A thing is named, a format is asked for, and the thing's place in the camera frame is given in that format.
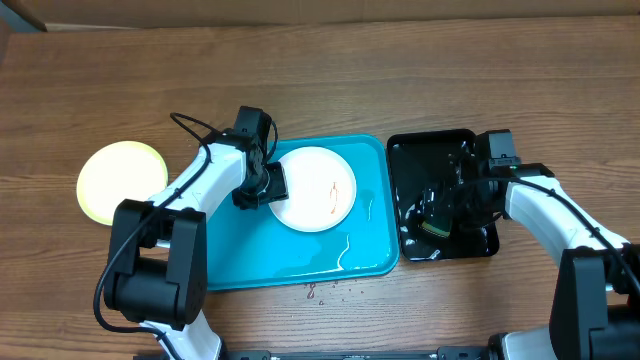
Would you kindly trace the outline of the green yellow sponge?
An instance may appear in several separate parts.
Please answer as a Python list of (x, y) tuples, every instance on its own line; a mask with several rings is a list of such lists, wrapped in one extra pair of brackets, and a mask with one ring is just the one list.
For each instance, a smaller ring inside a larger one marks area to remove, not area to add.
[(450, 236), (452, 223), (447, 217), (425, 218), (420, 227), (427, 233), (441, 238)]

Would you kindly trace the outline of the white plate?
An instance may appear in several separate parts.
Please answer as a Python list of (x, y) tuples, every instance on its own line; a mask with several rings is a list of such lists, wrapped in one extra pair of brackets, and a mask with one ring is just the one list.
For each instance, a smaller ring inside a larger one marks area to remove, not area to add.
[(355, 204), (355, 174), (336, 152), (317, 146), (289, 151), (279, 159), (288, 198), (269, 205), (285, 226), (315, 233), (338, 225)]

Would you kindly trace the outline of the yellow plate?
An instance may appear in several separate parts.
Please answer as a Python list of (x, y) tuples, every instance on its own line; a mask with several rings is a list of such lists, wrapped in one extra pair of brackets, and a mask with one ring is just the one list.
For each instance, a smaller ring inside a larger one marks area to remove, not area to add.
[(94, 153), (76, 183), (81, 210), (93, 221), (111, 226), (116, 207), (125, 199), (145, 201), (164, 190), (168, 170), (162, 156), (137, 141), (120, 141)]

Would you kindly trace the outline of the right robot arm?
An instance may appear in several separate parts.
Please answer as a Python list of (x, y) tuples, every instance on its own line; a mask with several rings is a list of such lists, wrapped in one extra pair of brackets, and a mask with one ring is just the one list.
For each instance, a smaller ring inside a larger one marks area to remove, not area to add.
[(485, 358), (638, 358), (639, 248), (582, 209), (546, 166), (463, 156), (417, 204), (422, 229), (440, 237), (516, 222), (558, 266), (548, 324), (492, 336)]

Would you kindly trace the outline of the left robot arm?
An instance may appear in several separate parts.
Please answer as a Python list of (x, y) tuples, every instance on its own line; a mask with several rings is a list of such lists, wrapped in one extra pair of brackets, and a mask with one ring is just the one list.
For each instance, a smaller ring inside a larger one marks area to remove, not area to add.
[(202, 311), (207, 223), (227, 196), (242, 210), (285, 198), (283, 167), (264, 155), (261, 145), (203, 144), (165, 190), (118, 205), (93, 298), (104, 329), (151, 334), (169, 359), (221, 355), (223, 342)]

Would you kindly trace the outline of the black plastic tray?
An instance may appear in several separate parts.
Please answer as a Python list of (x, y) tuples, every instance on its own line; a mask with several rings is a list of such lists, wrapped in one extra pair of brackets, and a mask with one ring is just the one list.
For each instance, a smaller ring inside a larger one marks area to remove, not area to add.
[(435, 186), (451, 171), (449, 160), (473, 148), (469, 129), (396, 134), (387, 141), (389, 176), (399, 245), (409, 261), (440, 261), (490, 257), (500, 247), (496, 226), (459, 228), (443, 238), (425, 231), (422, 200), (427, 187)]

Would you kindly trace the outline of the teal plastic tray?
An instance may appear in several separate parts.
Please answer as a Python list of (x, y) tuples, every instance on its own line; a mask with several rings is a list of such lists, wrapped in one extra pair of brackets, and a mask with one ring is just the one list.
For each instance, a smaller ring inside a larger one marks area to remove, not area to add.
[(335, 227), (304, 233), (268, 207), (240, 210), (225, 199), (207, 224), (211, 291), (384, 275), (399, 259), (399, 240), (384, 145), (366, 134), (281, 140), (274, 157), (319, 146), (340, 155), (356, 180), (355, 204)]

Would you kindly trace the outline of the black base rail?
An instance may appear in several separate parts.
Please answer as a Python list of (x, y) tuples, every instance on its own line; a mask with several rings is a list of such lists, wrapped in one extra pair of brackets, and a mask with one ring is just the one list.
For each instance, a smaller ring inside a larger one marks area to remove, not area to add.
[(486, 346), (444, 346), (437, 350), (408, 352), (298, 352), (271, 353), (261, 351), (228, 351), (223, 350), (222, 360), (490, 360), (499, 356)]

